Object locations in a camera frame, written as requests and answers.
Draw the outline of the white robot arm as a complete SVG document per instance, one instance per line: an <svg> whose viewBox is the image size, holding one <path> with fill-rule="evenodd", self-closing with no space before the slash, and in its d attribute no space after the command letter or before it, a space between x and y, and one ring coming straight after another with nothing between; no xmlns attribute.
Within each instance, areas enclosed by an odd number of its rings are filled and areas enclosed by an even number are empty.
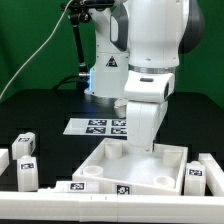
<svg viewBox="0 0 224 224"><path fill-rule="evenodd" d="M95 23L89 100L114 105L127 140L148 152L175 87L179 56L203 37L198 0L83 0Z"/></svg>

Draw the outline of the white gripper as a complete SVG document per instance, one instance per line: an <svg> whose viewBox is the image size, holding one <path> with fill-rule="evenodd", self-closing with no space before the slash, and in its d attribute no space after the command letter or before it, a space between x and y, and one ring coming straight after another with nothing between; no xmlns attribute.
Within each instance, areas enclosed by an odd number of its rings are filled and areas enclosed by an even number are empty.
<svg viewBox="0 0 224 224"><path fill-rule="evenodd" d="M153 141L166 115L168 102L129 101L126 108L127 141L144 151L153 151Z"/></svg>

